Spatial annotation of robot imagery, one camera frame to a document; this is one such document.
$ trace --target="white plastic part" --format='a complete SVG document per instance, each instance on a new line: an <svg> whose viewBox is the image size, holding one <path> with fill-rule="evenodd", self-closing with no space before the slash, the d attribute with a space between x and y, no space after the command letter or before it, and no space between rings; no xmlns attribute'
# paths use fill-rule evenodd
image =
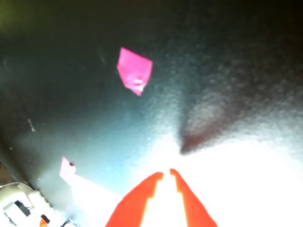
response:
<svg viewBox="0 0 303 227"><path fill-rule="evenodd" d="M4 212L18 227L27 227L27 216L20 210L20 208L13 202L4 208Z"/></svg>
<svg viewBox="0 0 303 227"><path fill-rule="evenodd" d="M0 210L0 224L1 224L1 226L4 226L4 227L13 226L9 222L9 218L4 214L3 210Z"/></svg>
<svg viewBox="0 0 303 227"><path fill-rule="evenodd" d="M65 222L61 213L55 211L39 191L30 193L29 199L34 206L34 208L31 209L32 214L35 216L41 216L43 214L47 216L50 220L48 227L59 227Z"/></svg>
<svg viewBox="0 0 303 227"><path fill-rule="evenodd" d="M4 208L11 202L20 201L25 207L32 203L18 185L9 185L0 189L0 208Z"/></svg>

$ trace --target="pink paper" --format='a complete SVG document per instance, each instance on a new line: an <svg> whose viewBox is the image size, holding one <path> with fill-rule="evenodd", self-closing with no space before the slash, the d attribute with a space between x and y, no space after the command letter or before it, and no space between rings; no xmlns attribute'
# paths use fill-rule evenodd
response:
<svg viewBox="0 0 303 227"><path fill-rule="evenodd" d="M76 167L71 165L66 157L62 157L59 175L68 184L71 185L76 173Z"/></svg>
<svg viewBox="0 0 303 227"><path fill-rule="evenodd" d="M124 86L140 96L151 77L152 61L121 47L117 69Z"/></svg>

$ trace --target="orange object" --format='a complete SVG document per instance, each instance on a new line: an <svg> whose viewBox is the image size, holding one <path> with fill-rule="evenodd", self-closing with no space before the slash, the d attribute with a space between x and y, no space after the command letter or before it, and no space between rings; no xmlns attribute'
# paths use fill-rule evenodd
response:
<svg viewBox="0 0 303 227"><path fill-rule="evenodd" d="M43 218L40 221L40 227L47 227L47 222Z"/></svg>
<svg viewBox="0 0 303 227"><path fill-rule="evenodd" d="M187 227L217 227L181 175L175 169L171 169L170 174L175 176L177 191L183 195ZM117 205L106 227L140 227L147 200L154 196L156 184L162 178L163 173L155 173L128 193Z"/></svg>

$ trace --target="bright light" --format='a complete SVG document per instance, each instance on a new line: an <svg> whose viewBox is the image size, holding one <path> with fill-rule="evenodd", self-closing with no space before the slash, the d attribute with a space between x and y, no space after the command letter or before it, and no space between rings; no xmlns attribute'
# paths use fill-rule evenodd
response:
<svg viewBox="0 0 303 227"><path fill-rule="evenodd" d="M182 194L177 192L176 179L164 173L158 181L156 192L148 199L141 227L186 227Z"/></svg>
<svg viewBox="0 0 303 227"><path fill-rule="evenodd" d="M76 204L91 222L90 226L105 226L121 201L115 193L75 175L71 192Z"/></svg>
<svg viewBox="0 0 303 227"><path fill-rule="evenodd" d="M303 226L302 167L267 144L215 146L177 170L220 227Z"/></svg>

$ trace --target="dark metal surface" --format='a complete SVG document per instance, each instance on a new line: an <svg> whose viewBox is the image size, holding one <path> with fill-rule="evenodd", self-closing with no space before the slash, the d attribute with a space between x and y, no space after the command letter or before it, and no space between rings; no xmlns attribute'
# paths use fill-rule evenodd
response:
<svg viewBox="0 0 303 227"><path fill-rule="evenodd" d="M121 195L167 138L182 155L250 139L303 159L300 1L2 0L0 9L3 146L56 207L72 207L63 155ZM153 60L141 97L117 73L121 46Z"/></svg>

